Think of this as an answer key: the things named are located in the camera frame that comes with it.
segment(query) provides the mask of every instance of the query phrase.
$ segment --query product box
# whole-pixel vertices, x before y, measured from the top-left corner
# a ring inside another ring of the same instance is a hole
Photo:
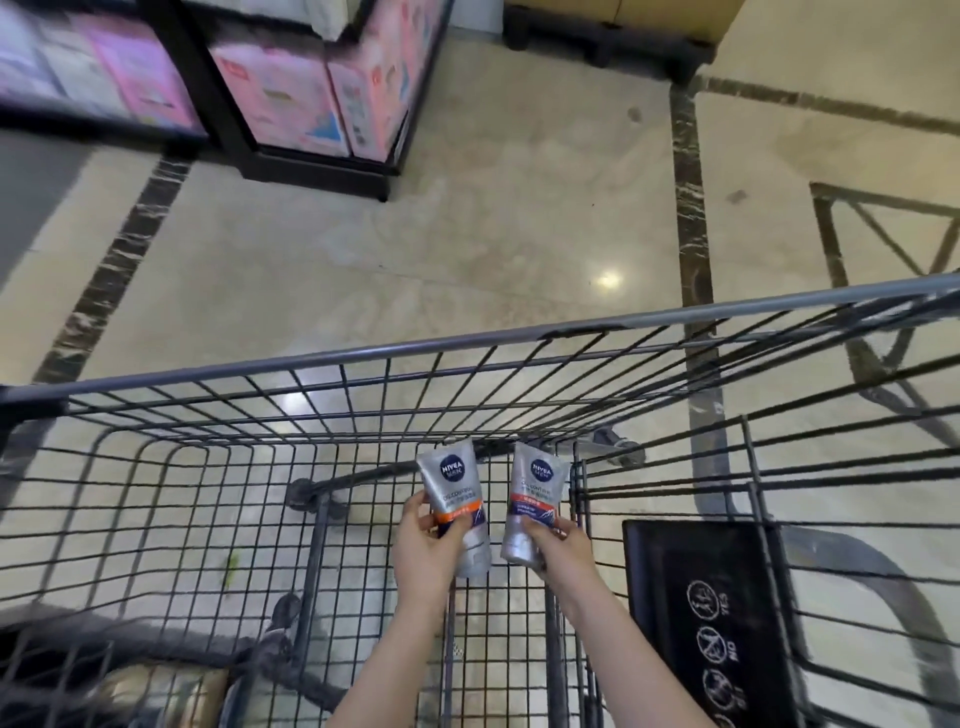
[[[130,118],[117,83],[66,14],[40,15],[36,28],[40,50],[67,99],[94,116]]]
[[[26,13],[0,0],[0,97],[27,104],[62,99],[53,74],[36,49],[38,43]]]
[[[107,15],[75,15],[74,27],[90,41],[140,122],[201,128],[177,68],[145,24]]]
[[[210,52],[259,143],[349,154],[318,40],[234,30]]]
[[[417,59],[419,77],[426,60],[433,48],[437,30],[440,28],[440,17],[444,11],[444,0],[411,0],[411,25],[414,34],[414,54]]]
[[[337,40],[356,15],[362,0],[306,0],[313,32],[324,40]]]
[[[410,106],[416,40],[408,0],[378,0],[360,42],[328,58],[353,153],[385,161]]]

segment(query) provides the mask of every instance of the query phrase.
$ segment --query hand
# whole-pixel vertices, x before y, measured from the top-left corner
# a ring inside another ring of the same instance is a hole
[[[438,539],[436,534],[428,533],[437,525],[433,514],[419,516],[425,498],[426,493],[419,491],[403,504],[393,549],[396,610],[421,610],[439,619],[472,521],[469,515],[461,516]]]
[[[576,628],[587,609],[585,602],[593,595],[605,595],[610,589],[604,583],[596,562],[593,545],[577,524],[557,516],[554,530],[538,521],[523,517],[523,530],[540,548],[546,561],[541,575],[560,601],[560,608]]]

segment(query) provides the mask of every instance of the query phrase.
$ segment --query forearm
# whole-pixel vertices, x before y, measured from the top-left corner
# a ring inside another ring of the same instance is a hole
[[[442,617],[401,606],[353,687],[327,723],[330,728],[406,728]]]
[[[605,587],[577,597],[574,627],[618,728],[713,724]]]

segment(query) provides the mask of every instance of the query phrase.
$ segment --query black plastic panel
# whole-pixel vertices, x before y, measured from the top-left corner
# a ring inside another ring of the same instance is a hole
[[[623,536],[631,614],[714,722],[797,726],[756,526],[626,521]]]

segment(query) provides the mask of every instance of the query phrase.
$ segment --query silver tube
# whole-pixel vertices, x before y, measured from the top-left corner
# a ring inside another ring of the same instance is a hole
[[[515,445],[507,527],[500,548],[505,561],[534,570],[543,568],[543,554],[523,530],[522,518],[529,516],[552,528],[569,474],[570,464],[562,458],[523,443]]]
[[[456,575],[475,579],[490,570],[490,529],[483,508],[480,473],[473,454],[473,441],[463,440],[417,456],[423,485],[437,517],[440,535],[458,516],[469,513],[473,526],[464,536],[464,552],[457,562]]]

